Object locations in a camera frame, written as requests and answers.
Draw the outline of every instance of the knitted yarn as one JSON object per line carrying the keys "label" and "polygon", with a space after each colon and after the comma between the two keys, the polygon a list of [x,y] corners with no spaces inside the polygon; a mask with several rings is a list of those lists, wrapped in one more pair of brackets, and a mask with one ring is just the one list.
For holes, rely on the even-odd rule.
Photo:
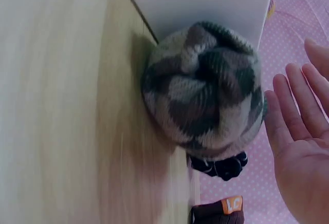
{"label": "knitted yarn", "polygon": [[265,113],[256,51],[234,31],[210,22],[176,32],[154,49],[142,95],[172,141],[212,161],[242,152]]}

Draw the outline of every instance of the human hand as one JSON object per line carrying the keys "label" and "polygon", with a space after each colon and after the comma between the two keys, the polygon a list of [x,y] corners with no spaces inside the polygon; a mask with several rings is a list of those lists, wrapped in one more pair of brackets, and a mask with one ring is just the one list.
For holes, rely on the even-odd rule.
{"label": "human hand", "polygon": [[288,80],[276,75],[265,93],[265,126],[288,209],[300,223],[329,223],[329,124],[312,93],[329,115],[329,48],[306,40],[305,50],[312,64],[288,64]]}

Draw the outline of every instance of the brown cloth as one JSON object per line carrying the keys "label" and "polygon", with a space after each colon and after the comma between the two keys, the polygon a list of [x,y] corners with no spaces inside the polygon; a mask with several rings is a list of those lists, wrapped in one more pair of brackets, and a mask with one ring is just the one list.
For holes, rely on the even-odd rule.
{"label": "brown cloth", "polygon": [[191,210],[191,224],[243,224],[244,221],[242,196],[194,206]]}

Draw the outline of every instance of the orange label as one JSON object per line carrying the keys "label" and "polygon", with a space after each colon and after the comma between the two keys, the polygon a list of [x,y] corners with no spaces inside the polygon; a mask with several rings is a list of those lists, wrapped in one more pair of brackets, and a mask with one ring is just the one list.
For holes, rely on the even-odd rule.
{"label": "orange label", "polygon": [[229,215],[234,211],[242,209],[242,196],[229,197],[222,200],[225,215]]}

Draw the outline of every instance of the pink fabric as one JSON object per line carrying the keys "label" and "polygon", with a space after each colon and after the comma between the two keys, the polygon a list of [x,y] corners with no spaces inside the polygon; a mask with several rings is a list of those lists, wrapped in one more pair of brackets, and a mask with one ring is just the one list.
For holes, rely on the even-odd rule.
{"label": "pink fabric", "polygon": [[[306,37],[329,46],[329,0],[275,0],[275,3],[276,10],[266,22],[260,45],[264,89],[272,89],[274,75],[284,73],[287,63],[308,62],[303,44]],[[242,195],[245,224],[297,223],[277,188],[264,126],[247,153],[249,162],[236,179],[223,182],[201,175],[201,202]]]}

